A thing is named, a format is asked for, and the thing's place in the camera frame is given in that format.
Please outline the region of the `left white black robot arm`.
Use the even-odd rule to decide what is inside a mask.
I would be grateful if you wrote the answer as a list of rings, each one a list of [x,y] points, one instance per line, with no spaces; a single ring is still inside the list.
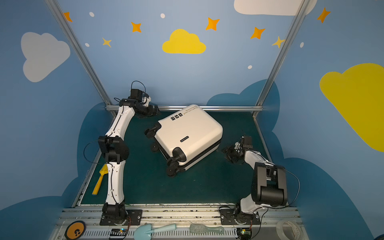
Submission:
[[[150,104],[150,96],[131,89],[131,95],[119,102],[118,114],[105,136],[98,139],[99,147],[108,168],[108,192],[102,208],[101,226],[124,226],[129,223],[125,207],[124,168],[130,150],[124,138],[130,121],[135,115],[152,117],[159,113],[157,106]]]

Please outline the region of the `right aluminium frame post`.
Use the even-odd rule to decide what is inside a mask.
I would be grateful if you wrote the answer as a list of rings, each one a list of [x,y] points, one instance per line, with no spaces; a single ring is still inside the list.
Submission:
[[[291,45],[293,44],[295,37],[304,21],[304,18],[306,16],[306,11],[309,8],[311,1],[310,0],[304,0],[299,5],[298,11],[296,15],[294,16],[294,19],[292,21],[292,24],[290,25],[290,28],[287,32],[285,42],[283,43],[283,46],[280,48],[279,53],[277,55],[276,61],[273,65],[273,68],[270,72],[269,77],[267,78],[266,83],[264,84],[264,87],[261,90],[261,93],[258,97],[256,107],[259,108],[259,110],[253,111],[252,115],[254,120],[256,120],[256,117],[259,112],[263,110],[263,104],[268,96],[268,93],[270,92],[272,85],[279,73],[280,68],[282,67],[284,60],[289,52],[289,49]]]

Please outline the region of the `teal toy shovel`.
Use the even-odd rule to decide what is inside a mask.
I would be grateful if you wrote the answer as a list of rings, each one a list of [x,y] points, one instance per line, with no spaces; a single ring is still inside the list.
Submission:
[[[176,224],[171,224],[159,228],[153,228],[151,224],[138,227],[134,232],[134,240],[151,240],[152,234],[174,231],[177,229]]]

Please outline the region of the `left aluminium frame post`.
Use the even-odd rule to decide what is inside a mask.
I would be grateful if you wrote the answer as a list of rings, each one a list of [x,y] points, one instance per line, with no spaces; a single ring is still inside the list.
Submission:
[[[62,11],[58,1],[53,0],[45,0],[48,8],[50,9],[51,13],[55,17],[56,21],[58,22],[60,28],[62,29],[63,33],[67,37],[69,43],[71,44],[72,48],[74,49],[77,57],[79,58],[81,64],[83,65],[84,69],[86,70],[87,74],[90,77],[90,80],[92,81],[93,85],[97,89],[99,95],[101,96],[102,100],[104,101],[106,106],[111,106],[112,101],[110,97],[107,94],[107,91],[105,90],[102,82],[100,81],[96,71],[94,70],[91,62],[89,61],[85,51],[83,50],[83,47],[78,40],[77,36],[75,35],[73,29],[70,26],[70,22],[66,19],[64,12]]]

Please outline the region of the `left small circuit board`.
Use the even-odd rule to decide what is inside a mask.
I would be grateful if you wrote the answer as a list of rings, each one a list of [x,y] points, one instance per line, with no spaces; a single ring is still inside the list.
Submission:
[[[109,240],[124,240],[128,235],[129,230],[124,228],[111,229]]]

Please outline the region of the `white hard-shell suitcase black lining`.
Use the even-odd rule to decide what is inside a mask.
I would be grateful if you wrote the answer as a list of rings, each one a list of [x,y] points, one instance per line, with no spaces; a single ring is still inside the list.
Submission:
[[[167,160],[169,177],[185,172],[214,152],[223,137],[223,127],[198,105],[187,106],[145,131],[153,152]]]

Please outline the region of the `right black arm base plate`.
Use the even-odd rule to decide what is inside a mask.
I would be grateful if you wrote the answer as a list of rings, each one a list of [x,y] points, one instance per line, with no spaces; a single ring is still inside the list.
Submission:
[[[245,214],[235,209],[220,209],[222,225],[260,225],[261,220],[258,214]]]

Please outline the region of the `orange black round disc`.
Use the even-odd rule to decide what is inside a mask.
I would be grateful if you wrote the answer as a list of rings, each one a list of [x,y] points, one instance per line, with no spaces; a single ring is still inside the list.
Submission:
[[[67,240],[77,240],[84,234],[85,230],[85,222],[75,221],[67,227],[64,236]]]

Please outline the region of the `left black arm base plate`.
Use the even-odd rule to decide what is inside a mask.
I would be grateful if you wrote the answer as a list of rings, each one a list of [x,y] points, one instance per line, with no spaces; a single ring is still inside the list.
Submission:
[[[139,226],[142,213],[142,210],[103,211],[100,226]]]

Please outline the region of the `right small circuit board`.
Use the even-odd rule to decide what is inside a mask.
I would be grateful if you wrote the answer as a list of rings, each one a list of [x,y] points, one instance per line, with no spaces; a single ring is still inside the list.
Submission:
[[[252,238],[252,230],[249,228],[237,228],[237,240],[250,240]]]

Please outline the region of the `aluminium frame post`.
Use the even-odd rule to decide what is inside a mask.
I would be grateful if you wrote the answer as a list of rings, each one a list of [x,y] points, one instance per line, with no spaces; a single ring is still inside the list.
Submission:
[[[91,62],[89,61],[85,51],[83,50],[83,47],[78,40],[77,36],[75,35],[73,29],[70,26],[70,22],[66,19],[64,12],[62,11],[58,1],[53,0],[45,0],[48,8],[50,9],[51,13],[55,17],[56,21],[58,22],[60,28],[62,29],[63,33],[67,37],[69,43],[71,44],[72,48],[74,49],[77,57],[79,58],[81,64],[83,65],[84,69],[86,70],[87,74],[90,77],[90,80],[92,81],[93,85],[97,89],[99,95],[101,96],[102,100],[104,101],[106,106],[111,106],[112,101],[110,97],[107,94],[107,91],[105,90],[102,82],[100,81],[96,71],[94,70]]]
[[[268,96],[268,93],[270,92],[272,85],[279,73],[280,68],[282,67],[284,60],[289,52],[289,49],[291,45],[293,44],[295,37],[304,21],[304,18],[306,16],[306,11],[309,8],[311,1],[310,0],[304,0],[299,5],[298,11],[296,15],[294,16],[294,19],[292,21],[292,24],[290,25],[290,28],[287,32],[285,42],[283,43],[283,46],[280,48],[279,53],[277,55],[276,61],[273,65],[273,68],[270,72],[269,77],[267,78],[266,83],[264,84],[264,87],[261,90],[261,93],[258,97],[256,107],[259,108],[259,110],[253,111],[252,115],[254,120],[256,120],[256,117],[259,112],[263,110],[263,104]]]

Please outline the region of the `small circuit board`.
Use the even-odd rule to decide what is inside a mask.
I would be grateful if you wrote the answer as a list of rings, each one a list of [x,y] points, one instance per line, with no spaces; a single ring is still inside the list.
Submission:
[[[129,230],[124,228],[111,229],[109,240],[124,240],[128,235]]]
[[[250,240],[252,238],[252,230],[249,228],[237,228],[237,240]]]

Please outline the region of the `pale green hair brush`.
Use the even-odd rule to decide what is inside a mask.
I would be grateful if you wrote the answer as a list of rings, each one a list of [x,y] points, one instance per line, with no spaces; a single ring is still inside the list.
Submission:
[[[191,224],[189,227],[190,233],[192,234],[219,234],[223,235],[225,233],[225,229],[223,227],[207,227],[202,224]]]

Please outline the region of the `yellow toy shovel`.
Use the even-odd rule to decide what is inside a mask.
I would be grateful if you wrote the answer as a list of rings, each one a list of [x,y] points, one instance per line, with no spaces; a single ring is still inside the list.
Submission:
[[[99,171],[99,174],[100,174],[99,179],[98,179],[98,181],[97,181],[97,183],[96,183],[96,185],[94,187],[94,190],[92,192],[93,196],[96,196],[98,194],[98,192],[100,190],[100,187],[101,187],[101,184],[102,184],[102,181],[103,181],[103,178],[104,178],[104,175],[108,174],[108,166],[107,166],[107,164],[104,164],[102,166],[102,168]]]

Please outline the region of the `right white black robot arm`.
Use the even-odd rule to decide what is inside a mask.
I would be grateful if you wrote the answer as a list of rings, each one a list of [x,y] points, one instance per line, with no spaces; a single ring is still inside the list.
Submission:
[[[285,207],[288,202],[286,169],[267,160],[253,149],[252,138],[243,136],[222,152],[232,164],[245,163],[253,169],[251,193],[236,205],[233,218],[236,224],[253,222],[258,210]]]

